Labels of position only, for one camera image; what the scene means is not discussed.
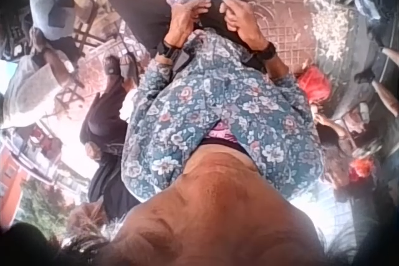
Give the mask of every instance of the tree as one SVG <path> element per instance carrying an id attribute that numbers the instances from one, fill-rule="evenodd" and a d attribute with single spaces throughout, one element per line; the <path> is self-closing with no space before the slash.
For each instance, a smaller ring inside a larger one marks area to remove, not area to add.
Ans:
<path id="1" fill-rule="evenodd" d="M 74 205 L 67 206 L 59 189 L 30 179 L 22 185 L 21 221 L 40 229 L 46 237 L 65 232 L 66 220 Z"/>

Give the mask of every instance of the blue floral blouse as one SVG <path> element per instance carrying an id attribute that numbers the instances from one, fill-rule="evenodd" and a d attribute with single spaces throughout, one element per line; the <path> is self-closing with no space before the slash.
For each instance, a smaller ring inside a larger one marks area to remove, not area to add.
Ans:
<path id="1" fill-rule="evenodd" d="M 246 51 L 212 30 L 192 34 L 195 58 L 171 82 L 171 67 L 152 60 L 134 102 L 122 179 L 146 201 L 167 188 L 219 122 L 253 159 L 259 174 L 290 199 L 323 170 L 310 107 L 293 76 L 272 83 L 245 67 Z"/>

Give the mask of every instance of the red building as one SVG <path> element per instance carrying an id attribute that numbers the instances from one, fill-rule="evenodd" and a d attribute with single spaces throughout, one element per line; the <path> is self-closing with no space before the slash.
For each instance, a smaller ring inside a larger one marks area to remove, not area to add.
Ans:
<path id="1" fill-rule="evenodd" d="M 0 224 L 9 227 L 17 214 L 22 198 L 21 183 L 28 173 L 12 157 L 10 150 L 0 145 Z"/>

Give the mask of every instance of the black watch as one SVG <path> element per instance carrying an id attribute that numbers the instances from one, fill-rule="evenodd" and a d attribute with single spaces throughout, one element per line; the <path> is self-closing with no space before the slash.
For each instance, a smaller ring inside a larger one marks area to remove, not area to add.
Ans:
<path id="1" fill-rule="evenodd" d="M 156 50 L 158 51 L 159 55 L 162 55 L 165 58 L 172 60 L 173 62 L 176 61 L 176 59 L 179 57 L 179 54 L 181 52 L 181 49 L 179 49 L 177 47 L 173 47 L 173 46 L 169 45 L 168 43 L 166 43 L 165 41 L 161 41 L 158 44 L 158 47 L 156 48 Z"/>
<path id="2" fill-rule="evenodd" d="M 255 55 L 260 61 L 265 62 L 276 56 L 276 52 L 276 46 L 269 42 L 269 45 L 263 51 L 256 52 Z"/>

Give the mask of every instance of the window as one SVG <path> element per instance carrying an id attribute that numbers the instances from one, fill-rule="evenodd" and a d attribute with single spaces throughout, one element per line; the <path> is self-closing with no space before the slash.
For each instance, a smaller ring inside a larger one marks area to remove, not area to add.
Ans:
<path id="1" fill-rule="evenodd" d="M 0 182 L 0 197 L 3 197 L 6 195 L 8 190 L 8 187 L 4 185 L 2 182 Z"/>
<path id="2" fill-rule="evenodd" d="M 15 175 L 16 169 L 13 168 L 12 166 L 9 166 L 6 171 L 4 172 L 4 174 L 9 177 L 12 178 Z"/>

